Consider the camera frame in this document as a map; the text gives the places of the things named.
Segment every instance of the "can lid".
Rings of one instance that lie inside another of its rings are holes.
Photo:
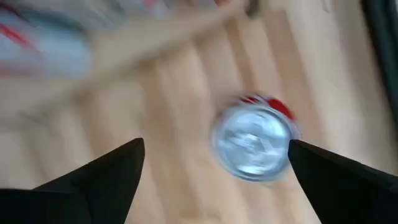
[[[294,124],[267,106],[228,110],[216,127],[213,144],[222,164],[233,175],[253,182],[270,181],[289,164],[289,141],[297,138]]]

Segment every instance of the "silver can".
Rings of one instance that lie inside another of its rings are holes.
[[[246,181],[268,182],[289,165],[289,141],[299,136],[295,118],[282,102],[248,95],[221,114],[212,143],[228,172]]]

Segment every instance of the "wooden floor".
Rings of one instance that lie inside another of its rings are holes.
[[[311,24],[297,28],[294,12],[266,12],[254,20],[237,15],[54,100],[19,129],[2,130],[1,187],[38,186],[142,136],[146,161],[127,223],[319,223],[291,168],[263,185],[238,180],[218,164],[209,142],[215,116],[248,91],[286,102],[304,141],[397,174],[373,59],[361,56],[361,66],[348,69],[330,57],[324,67],[311,67],[311,58],[333,55],[350,40],[340,36],[337,46],[319,47],[314,33],[302,39]],[[308,41],[313,47],[304,51]],[[355,43],[350,47],[362,55],[363,41]],[[356,59],[350,60],[358,65]]]

